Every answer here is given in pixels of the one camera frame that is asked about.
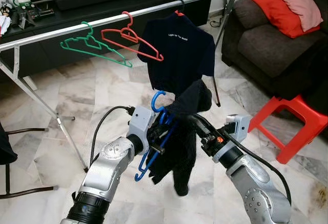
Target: black t-shirt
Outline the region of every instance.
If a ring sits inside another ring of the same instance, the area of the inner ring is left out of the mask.
[[[164,61],[138,54],[148,63],[153,88],[180,95],[202,75],[214,75],[215,44],[212,35],[197,28],[185,15],[173,13],[164,19],[149,21],[142,38],[154,46]],[[155,56],[141,43],[139,51]]]

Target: clothing rack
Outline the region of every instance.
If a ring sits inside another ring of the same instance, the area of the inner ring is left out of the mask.
[[[157,5],[157,6],[137,10],[137,11],[133,11],[133,12],[130,12],[130,14],[133,17],[136,17],[136,16],[148,14],[148,13],[163,10],[163,9],[178,7],[179,5],[181,5],[183,3],[188,4],[188,3],[191,3],[191,2],[195,2],[195,1],[199,1],[199,0],[183,0],[183,2],[182,1],[173,1],[173,2],[166,3],[166,4],[161,4],[161,5]],[[217,39],[217,42],[216,42],[216,46],[218,45],[218,42],[219,42],[220,37],[222,35],[223,28],[224,28],[224,26],[227,22],[227,18],[228,18],[228,15],[229,15],[229,13],[232,9],[233,3],[234,3],[234,0],[229,0],[228,1],[227,8],[225,10],[225,14],[224,14],[223,21],[222,21],[222,26],[220,28],[219,36],[218,36],[218,39]],[[128,18],[129,18],[128,15],[121,14],[121,15],[116,15],[116,16],[96,20],[96,21],[93,21],[93,22],[89,22],[89,25],[91,27],[99,27],[99,26],[102,26],[102,25],[122,21],[122,20],[128,19]],[[78,151],[78,149],[76,147],[76,144],[74,143],[72,137],[70,136],[69,132],[67,131],[67,129],[65,127],[65,125],[63,124],[64,119],[74,120],[74,117],[64,117],[64,116],[62,117],[58,113],[56,113],[56,111],[52,110],[28,86],[28,84],[23,79],[18,77],[18,72],[19,72],[19,62],[20,62],[20,58],[19,58],[19,48],[20,48],[20,46],[28,45],[28,44],[31,44],[31,43],[39,42],[39,41],[50,39],[50,38],[55,38],[55,37],[58,37],[58,36],[69,34],[69,33],[78,32],[78,31],[81,31],[81,30],[88,29],[88,27],[89,27],[88,25],[80,24],[80,25],[76,25],[76,26],[72,26],[72,27],[68,27],[68,28],[63,28],[63,29],[59,29],[59,30],[55,30],[55,31],[47,32],[47,33],[34,35],[34,36],[31,36],[31,37],[26,37],[26,38],[23,38],[23,39],[15,40],[15,41],[4,43],[4,44],[0,45],[0,52],[4,51],[4,50],[14,49],[14,69],[13,69],[13,71],[11,71],[8,68],[8,66],[5,64],[5,62],[1,58],[0,58],[0,69],[5,74],[7,74],[9,76],[9,78],[11,78],[27,95],[29,95],[33,100],[35,100],[38,104],[40,104],[53,118],[55,118],[57,120],[61,130],[65,134],[69,144],[72,146],[75,154],[77,155],[78,159],[80,160],[80,162],[82,164],[82,167],[83,167],[84,171],[86,171],[86,172],[88,170],[88,167],[86,166],[85,162],[83,161],[82,156],[81,156],[80,152]],[[220,106],[219,97],[218,97],[214,77],[213,77],[213,81],[214,81],[215,92],[216,92],[217,101],[218,101],[217,105]]]

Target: chair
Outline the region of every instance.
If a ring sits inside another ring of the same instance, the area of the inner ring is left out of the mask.
[[[28,128],[28,129],[5,132],[0,123],[0,164],[6,165],[6,194],[0,195],[0,199],[19,197],[35,192],[52,191],[57,188],[57,187],[42,187],[42,188],[35,188],[22,192],[10,193],[10,166],[9,165],[10,163],[17,160],[17,154],[15,154],[11,149],[8,135],[30,132],[30,131],[47,131],[47,130],[48,130],[47,128]]]
[[[280,112],[287,109],[297,118],[305,123],[304,127],[294,136],[294,138],[284,145],[261,123],[275,111]],[[254,128],[259,129],[276,146],[281,149],[277,156],[278,162],[286,164],[300,149],[312,142],[319,133],[328,125],[328,116],[320,114],[310,108],[301,95],[296,96],[291,101],[273,97],[271,100],[252,118],[248,132]]]

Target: sofa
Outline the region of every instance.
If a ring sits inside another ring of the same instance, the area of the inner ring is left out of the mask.
[[[314,2],[323,18],[320,30],[292,39],[271,25],[255,2],[236,1],[224,29],[222,61],[240,68],[270,94],[288,100],[313,88],[325,90],[328,75],[318,78],[315,71],[328,69],[327,0]],[[324,113],[325,104],[319,106]]]

